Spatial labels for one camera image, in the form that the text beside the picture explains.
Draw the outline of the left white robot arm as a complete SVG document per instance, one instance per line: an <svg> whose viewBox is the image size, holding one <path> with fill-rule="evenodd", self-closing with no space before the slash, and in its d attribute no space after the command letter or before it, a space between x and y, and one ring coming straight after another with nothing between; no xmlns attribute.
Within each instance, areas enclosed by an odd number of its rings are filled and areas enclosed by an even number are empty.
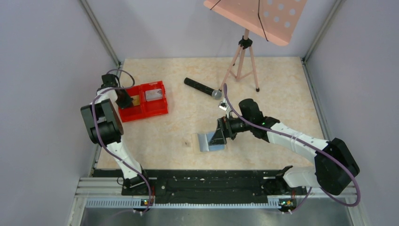
<svg viewBox="0 0 399 226"><path fill-rule="evenodd" d="M122 138L123 126L114 108L115 104L122 109L132 107L134 99L122 88L115 74L102 75L102 82L95 99L80 108L85 128L90 140L100 145L120 167L124 192L142 193L149 185L148 179L141 164L128 153Z"/></svg>

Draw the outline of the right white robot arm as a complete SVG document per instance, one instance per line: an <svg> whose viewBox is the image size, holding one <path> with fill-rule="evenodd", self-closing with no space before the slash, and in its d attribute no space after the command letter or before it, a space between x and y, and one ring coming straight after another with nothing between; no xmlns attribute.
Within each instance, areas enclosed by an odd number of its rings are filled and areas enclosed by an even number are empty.
<svg viewBox="0 0 399 226"><path fill-rule="evenodd" d="M239 133L249 131L254 137L287 148L313 164L288 167L282 178L289 187L319 187L331 195L340 195L360 172L344 141L318 139L296 131L278 119L264 116L253 99L239 103L241 116L233 117L234 111L227 99L220 102L219 108L225 110L226 115L217 120L209 146L225 145L228 139L234 140Z"/></svg>

